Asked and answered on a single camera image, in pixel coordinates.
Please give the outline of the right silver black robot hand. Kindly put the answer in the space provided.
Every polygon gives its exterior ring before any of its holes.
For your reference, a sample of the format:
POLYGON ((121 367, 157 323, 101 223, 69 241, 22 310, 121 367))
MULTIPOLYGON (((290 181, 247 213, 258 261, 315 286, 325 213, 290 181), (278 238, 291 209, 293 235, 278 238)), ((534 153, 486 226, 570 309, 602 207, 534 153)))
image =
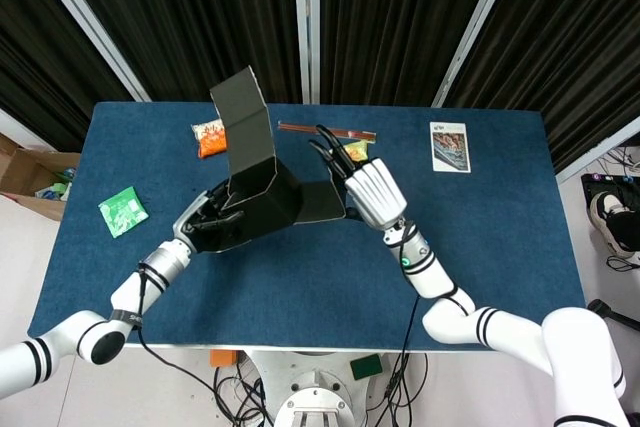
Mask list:
POLYGON ((320 155, 332 177, 345 188, 362 220, 378 231, 397 224, 404 215, 407 201, 384 161, 376 157, 355 162, 328 128, 317 124, 315 129, 328 147, 316 140, 310 140, 309 144, 320 155))

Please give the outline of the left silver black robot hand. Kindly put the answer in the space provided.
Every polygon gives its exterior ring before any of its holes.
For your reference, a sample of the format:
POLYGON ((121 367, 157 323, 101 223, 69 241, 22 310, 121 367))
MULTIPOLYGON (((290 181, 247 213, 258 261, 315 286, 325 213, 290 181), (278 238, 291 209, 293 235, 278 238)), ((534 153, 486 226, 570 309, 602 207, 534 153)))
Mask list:
POLYGON ((221 253, 244 243, 237 231, 244 214, 222 213, 229 199, 228 184, 225 180, 201 192, 174 222, 174 238, 187 244, 192 252, 221 253))

